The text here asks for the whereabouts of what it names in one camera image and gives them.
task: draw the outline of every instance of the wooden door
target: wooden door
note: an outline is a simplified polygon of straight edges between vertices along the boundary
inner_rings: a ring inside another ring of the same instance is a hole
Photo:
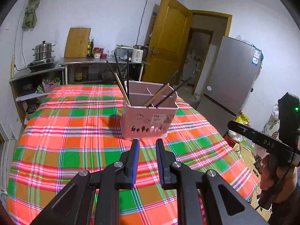
[[[179,70],[192,12],[176,0],[161,0],[154,24],[143,81],[165,83]]]

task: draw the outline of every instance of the pink basket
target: pink basket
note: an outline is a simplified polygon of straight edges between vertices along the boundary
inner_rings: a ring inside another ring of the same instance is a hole
[[[47,85],[43,85],[44,92],[45,93],[50,93],[55,87],[60,86],[60,82],[58,83],[49,83]]]
[[[144,107],[143,105],[155,94],[162,84],[129,81],[129,106],[123,100],[123,114],[120,119],[122,137],[124,139],[164,138],[171,125],[178,105],[177,93],[174,92],[159,107]],[[173,91],[168,87],[163,95],[153,102],[155,106],[159,101]]]

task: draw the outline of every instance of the refrigerator door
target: refrigerator door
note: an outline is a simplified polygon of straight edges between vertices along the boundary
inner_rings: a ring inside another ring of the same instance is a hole
[[[216,64],[204,94],[238,114],[251,90],[260,62],[252,63],[255,48],[223,36]]]
[[[234,116],[210,101],[205,95],[201,98],[197,111],[200,112],[224,136],[228,131],[227,124]]]

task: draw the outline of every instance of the hand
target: hand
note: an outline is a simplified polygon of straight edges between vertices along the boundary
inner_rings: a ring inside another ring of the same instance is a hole
[[[268,190],[274,184],[274,181],[269,177],[270,173],[268,170],[268,162],[269,162],[269,155],[267,155],[262,160],[262,163],[265,166],[262,169],[262,174],[261,174],[261,178],[260,178],[259,187],[261,188],[261,190]],[[277,168],[277,171],[276,171],[277,177],[282,179],[288,169],[289,169],[289,172],[284,178],[284,185],[283,185],[282,191],[278,194],[277,198],[275,199],[275,201],[274,201],[275,203],[280,203],[282,201],[285,201],[287,198],[289,198],[296,187],[296,183],[297,183],[297,168],[296,167],[289,165],[289,166]]]

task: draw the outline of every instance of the plaid tablecloth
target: plaid tablecloth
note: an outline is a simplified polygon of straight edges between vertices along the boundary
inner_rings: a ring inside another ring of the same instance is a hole
[[[80,170],[99,171],[130,149],[121,136],[122,101],[112,85],[62,86],[45,99],[13,158],[7,202],[16,224],[29,224]],[[248,198],[257,178],[201,114],[177,104],[165,148],[194,170],[216,170]],[[136,188],[120,192],[121,224],[177,224],[176,190],[159,184],[155,139],[139,143]]]

